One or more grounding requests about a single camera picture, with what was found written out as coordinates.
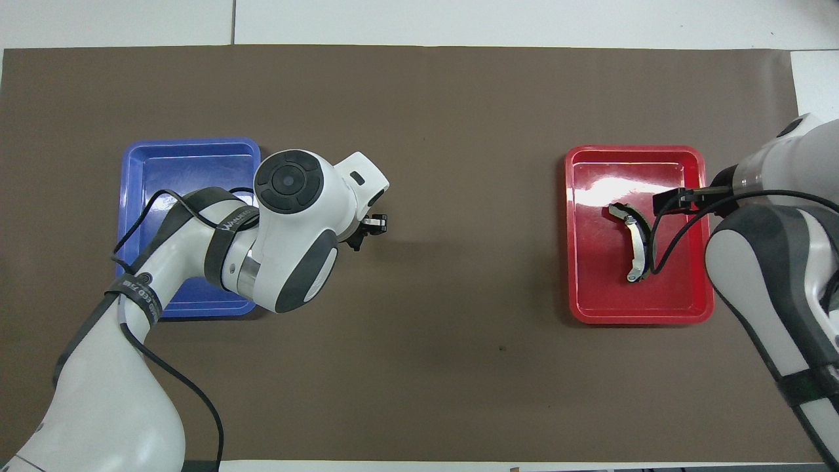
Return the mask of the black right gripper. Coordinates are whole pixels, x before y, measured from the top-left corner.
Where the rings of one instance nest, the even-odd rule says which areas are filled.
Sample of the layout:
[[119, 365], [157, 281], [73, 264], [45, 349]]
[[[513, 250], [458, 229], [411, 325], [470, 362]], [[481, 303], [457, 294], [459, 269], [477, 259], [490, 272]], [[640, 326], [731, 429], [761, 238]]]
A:
[[[654, 214], [683, 213], [682, 200], [690, 200], [691, 196], [694, 197], [692, 205], [695, 207], [695, 213], [705, 212], [707, 207], [719, 203], [726, 197], [732, 197], [734, 195], [733, 182], [736, 168], [737, 165], [731, 165], [719, 171], [711, 180], [709, 186], [702, 186], [697, 189], [678, 187], [671, 191], [654, 194], [652, 197]], [[737, 209], [737, 201], [728, 201], [728, 203], [717, 206], [712, 212], [706, 212], [705, 215], [712, 213], [716, 217], [727, 218]]]

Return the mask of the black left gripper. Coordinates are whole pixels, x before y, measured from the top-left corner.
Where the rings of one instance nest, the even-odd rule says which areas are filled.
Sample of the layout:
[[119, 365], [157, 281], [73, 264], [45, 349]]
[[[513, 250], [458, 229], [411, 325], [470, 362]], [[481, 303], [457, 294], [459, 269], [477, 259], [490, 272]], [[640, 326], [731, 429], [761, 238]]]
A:
[[380, 235], [387, 232], [387, 217], [384, 213], [374, 213], [362, 219], [354, 232], [345, 240], [351, 250], [357, 252], [361, 249], [364, 239], [369, 235]]

